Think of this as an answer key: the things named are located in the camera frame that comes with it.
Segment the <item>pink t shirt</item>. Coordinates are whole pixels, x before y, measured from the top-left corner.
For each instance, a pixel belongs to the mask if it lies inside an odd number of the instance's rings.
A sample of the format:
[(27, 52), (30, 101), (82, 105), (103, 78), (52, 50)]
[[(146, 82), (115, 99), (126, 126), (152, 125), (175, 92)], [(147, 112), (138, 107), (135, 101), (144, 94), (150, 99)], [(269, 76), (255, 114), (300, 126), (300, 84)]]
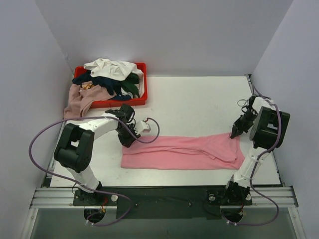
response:
[(121, 167), (157, 170), (239, 169), (245, 156), (240, 138), (229, 133), (201, 137), (160, 136), (154, 142), (135, 141), (122, 148)]

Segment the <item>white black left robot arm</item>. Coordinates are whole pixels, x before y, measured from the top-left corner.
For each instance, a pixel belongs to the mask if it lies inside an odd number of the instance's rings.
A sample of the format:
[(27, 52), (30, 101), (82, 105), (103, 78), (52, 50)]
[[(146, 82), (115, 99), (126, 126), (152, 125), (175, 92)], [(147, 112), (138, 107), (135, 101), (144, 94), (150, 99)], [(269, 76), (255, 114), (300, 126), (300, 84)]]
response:
[(79, 182), (85, 200), (91, 205), (99, 204), (103, 198), (99, 190), (101, 183), (90, 167), (94, 140), (115, 130), (120, 143), (130, 147), (144, 130), (150, 128), (145, 122), (134, 122), (134, 115), (134, 109), (123, 104), (118, 110), (105, 111), (100, 119), (79, 125), (68, 123), (62, 131), (54, 159)]

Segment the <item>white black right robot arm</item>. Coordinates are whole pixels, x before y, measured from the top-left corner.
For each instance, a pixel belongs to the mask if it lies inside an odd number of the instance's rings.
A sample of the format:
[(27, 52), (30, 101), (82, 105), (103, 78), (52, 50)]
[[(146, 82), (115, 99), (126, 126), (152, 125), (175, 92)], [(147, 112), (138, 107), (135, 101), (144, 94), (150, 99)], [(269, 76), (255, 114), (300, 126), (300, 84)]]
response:
[(249, 132), (252, 146), (222, 192), (223, 200), (228, 204), (246, 200), (260, 165), (283, 143), (291, 117), (289, 113), (279, 110), (271, 99), (257, 95), (252, 95), (243, 108), (246, 110), (233, 124), (230, 138)]

